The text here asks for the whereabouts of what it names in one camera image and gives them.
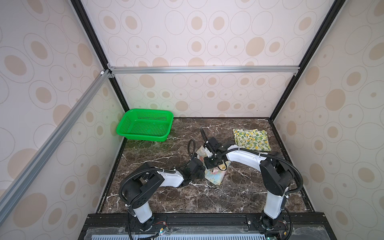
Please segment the pastel floral skirt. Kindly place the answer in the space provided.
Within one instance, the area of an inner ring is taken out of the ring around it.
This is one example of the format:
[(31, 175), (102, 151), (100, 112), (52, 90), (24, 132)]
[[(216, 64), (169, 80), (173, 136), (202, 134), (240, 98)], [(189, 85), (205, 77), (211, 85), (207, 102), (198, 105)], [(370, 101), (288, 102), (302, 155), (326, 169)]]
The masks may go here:
[[(199, 159), (203, 163), (203, 165), (206, 167), (206, 165), (204, 163), (204, 158), (207, 157), (208, 155), (205, 151), (205, 148), (203, 146), (201, 146), (197, 150), (197, 154), (198, 154)], [(221, 164), (218, 167), (215, 167), (213, 169), (208, 169), (206, 167), (205, 179), (214, 185), (220, 185), (224, 179), (226, 172), (227, 171), (226, 171), (226, 165), (225, 164)]]

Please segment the lemon print skirt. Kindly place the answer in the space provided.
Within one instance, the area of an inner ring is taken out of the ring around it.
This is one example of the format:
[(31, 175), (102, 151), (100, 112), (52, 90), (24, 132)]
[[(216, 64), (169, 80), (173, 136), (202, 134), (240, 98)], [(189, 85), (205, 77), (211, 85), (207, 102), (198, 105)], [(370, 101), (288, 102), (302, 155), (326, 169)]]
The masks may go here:
[(271, 151), (268, 134), (265, 130), (233, 129), (233, 134), (236, 145), (241, 148), (261, 152)]

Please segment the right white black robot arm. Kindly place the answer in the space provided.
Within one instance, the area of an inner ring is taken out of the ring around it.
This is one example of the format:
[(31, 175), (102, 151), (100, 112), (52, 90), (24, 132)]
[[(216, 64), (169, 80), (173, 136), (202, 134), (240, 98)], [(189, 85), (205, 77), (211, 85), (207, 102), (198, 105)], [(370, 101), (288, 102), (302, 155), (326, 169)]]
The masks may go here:
[(289, 162), (273, 154), (241, 148), (231, 142), (221, 144), (215, 138), (204, 140), (204, 149), (207, 154), (204, 157), (207, 169), (226, 165), (230, 161), (259, 171), (267, 189), (263, 215), (270, 220), (280, 216), (286, 198), (291, 193), (289, 187), (297, 173)]

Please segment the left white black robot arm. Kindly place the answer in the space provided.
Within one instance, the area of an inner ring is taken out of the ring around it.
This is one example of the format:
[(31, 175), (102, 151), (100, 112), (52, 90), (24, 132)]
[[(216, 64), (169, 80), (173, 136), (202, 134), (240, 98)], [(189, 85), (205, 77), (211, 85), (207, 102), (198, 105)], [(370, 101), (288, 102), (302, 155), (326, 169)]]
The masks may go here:
[(159, 188), (185, 187), (196, 179), (203, 179), (205, 170), (204, 164), (195, 157), (173, 170), (157, 168), (151, 162), (145, 162), (122, 180), (119, 197), (129, 213), (145, 224), (153, 218), (149, 199)]

